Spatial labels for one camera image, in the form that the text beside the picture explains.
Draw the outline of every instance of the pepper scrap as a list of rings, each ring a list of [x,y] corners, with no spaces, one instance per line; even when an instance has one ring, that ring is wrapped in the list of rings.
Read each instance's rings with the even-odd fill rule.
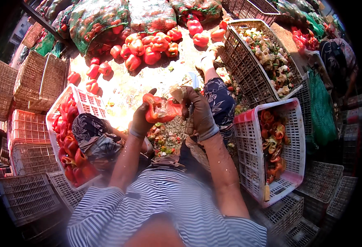
[[[175,116],[181,116],[182,104],[175,104],[173,97],[164,100],[161,97],[148,93],[143,96],[143,102],[149,104],[145,119],[150,123],[169,122]]]

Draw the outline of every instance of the hand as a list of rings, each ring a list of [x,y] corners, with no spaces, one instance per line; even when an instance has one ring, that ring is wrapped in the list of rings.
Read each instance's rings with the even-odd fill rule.
[[[193,126],[199,134],[198,140],[206,140],[218,133],[219,127],[215,124],[213,113],[211,112],[207,99],[192,87],[185,86],[185,88],[187,89],[187,95],[184,96],[185,106],[182,109],[183,120],[189,117],[188,107],[192,102],[195,107],[193,111]]]
[[[157,89],[151,89],[150,94],[154,95]],[[149,109],[149,104],[144,102],[133,114],[133,121],[129,128],[129,133],[136,136],[139,139],[144,139],[147,132],[151,129],[154,124],[147,122],[145,119],[145,113]]]

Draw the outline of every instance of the forearm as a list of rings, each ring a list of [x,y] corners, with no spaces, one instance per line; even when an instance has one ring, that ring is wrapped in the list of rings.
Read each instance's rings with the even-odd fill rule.
[[[143,141],[144,139],[139,139],[133,135],[128,136],[125,148],[119,154],[115,163],[109,186],[115,186],[124,192],[126,191],[136,175]]]

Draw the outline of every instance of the sandal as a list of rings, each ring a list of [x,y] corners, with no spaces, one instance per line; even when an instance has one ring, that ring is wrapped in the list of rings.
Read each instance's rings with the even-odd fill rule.
[[[211,46],[207,48],[207,51],[203,53],[201,57],[198,58],[198,60],[195,62],[195,67],[199,70],[202,70],[202,60],[207,57],[208,53],[213,50],[217,51],[217,55],[215,56],[214,61],[219,57],[219,55],[222,54],[222,52],[225,50],[225,44],[222,42],[215,42]]]

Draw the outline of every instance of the red pepper in mesh sack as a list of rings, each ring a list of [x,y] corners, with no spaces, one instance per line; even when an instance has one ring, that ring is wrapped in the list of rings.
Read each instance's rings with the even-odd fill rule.
[[[182,38],[182,33],[177,28],[173,28],[167,32],[167,36],[170,36],[173,41],[176,41]]]
[[[153,51],[165,51],[169,47],[169,42],[160,36],[155,36],[154,43],[152,45]]]
[[[182,104],[173,103],[173,97],[165,100],[148,93],[143,96],[143,102],[149,104],[145,119],[150,123],[169,122],[182,113]]]
[[[112,71],[111,66],[108,64],[108,62],[103,62],[99,66],[99,73],[103,74],[104,76],[108,76],[109,73]]]
[[[193,36],[193,43],[200,47],[205,47],[208,44],[208,37],[204,34],[195,34]]]
[[[130,54],[125,61],[125,66],[129,71],[135,71],[141,64],[141,59],[133,54]]]
[[[97,73],[99,72],[99,67],[100,66],[97,64],[92,64],[86,72],[86,75],[90,78],[95,78],[97,76]]]
[[[152,51],[151,47],[147,47],[144,53],[144,62],[153,65],[158,62],[161,57],[160,51]]]
[[[187,27],[189,30],[189,34],[191,34],[192,36],[203,32],[203,27],[197,20],[188,21]]]
[[[145,49],[141,40],[133,40],[129,45],[130,52],[135,56],[144,55]]]
[[[164,51],[166,56],[168,57],[176,57],[178,56],[178,44],[177,43],[170,43],[169,48]]]

